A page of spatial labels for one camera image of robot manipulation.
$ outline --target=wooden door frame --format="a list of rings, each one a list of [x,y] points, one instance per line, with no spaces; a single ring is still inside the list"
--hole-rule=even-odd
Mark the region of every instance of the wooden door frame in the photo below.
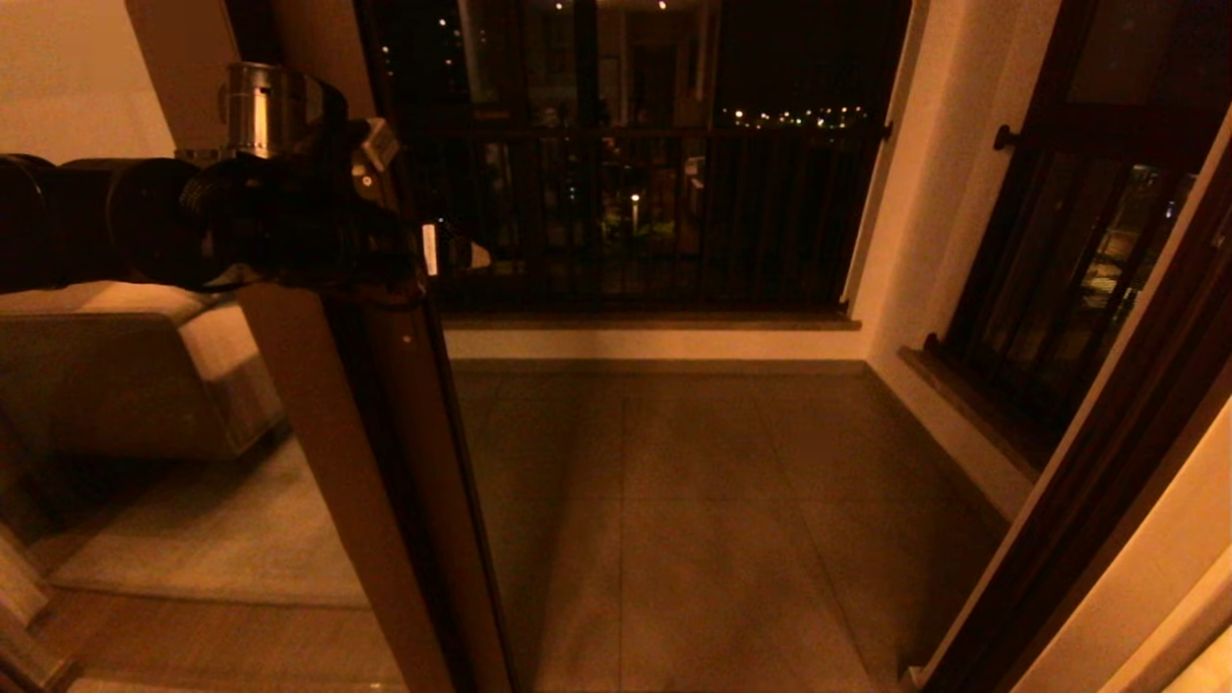
[[[127,0],[176,147],[216,148],[228,63],[277,60],[378,115],[344,0]],[[384,199],[405,182],[381,176]],[[440,322],[274,285],[239,301],[342,545],[411,691],[514,686]]]
[[[954,635],[925,693],[1005,692],[1154,507],[1232,396],[1232,149],[1205,191],[1106,385]]]

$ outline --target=window sill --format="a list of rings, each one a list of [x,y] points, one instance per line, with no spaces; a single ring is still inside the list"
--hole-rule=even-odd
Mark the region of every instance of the window sill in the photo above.
[[[840,313],[630,312],[594,314],[455,313],[445,329],[683,329],[748,332],[854,332],[860,321]]]
[[[1052,456],[1053,444],[1005,416],[988,396],[967,383],[936,355],[903,346],[898,355],[933,390],[975,425],[1023,475],[1035,483]]]

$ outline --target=white wall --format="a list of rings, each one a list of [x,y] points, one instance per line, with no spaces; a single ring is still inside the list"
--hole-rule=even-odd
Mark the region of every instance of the white wall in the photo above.
[[[931,2],[853,313],[870,366],[1005,518],[1031,482],[898,350],[949,327],[1009,165],[993,134],[1021,125],[1058,6]]]
[[[1232,404],[1014,692],[1099,691],[1232,546],[1230,508]]]
[[[175,152],[123,0],[0,0],[0,152]]]

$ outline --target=indoor floor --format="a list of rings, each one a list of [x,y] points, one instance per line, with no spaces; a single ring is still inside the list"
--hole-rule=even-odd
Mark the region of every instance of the indoor floor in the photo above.
[[[999,530],[862,364],[596,367],[455,364],[526,691],[890,691],[926,661]]]

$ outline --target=sofa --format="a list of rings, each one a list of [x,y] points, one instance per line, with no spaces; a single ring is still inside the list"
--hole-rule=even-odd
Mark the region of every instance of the sofa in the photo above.
[[[282,419],[228,296],[94,282],[0,296],[0,413],[32,459],[234,459]]]

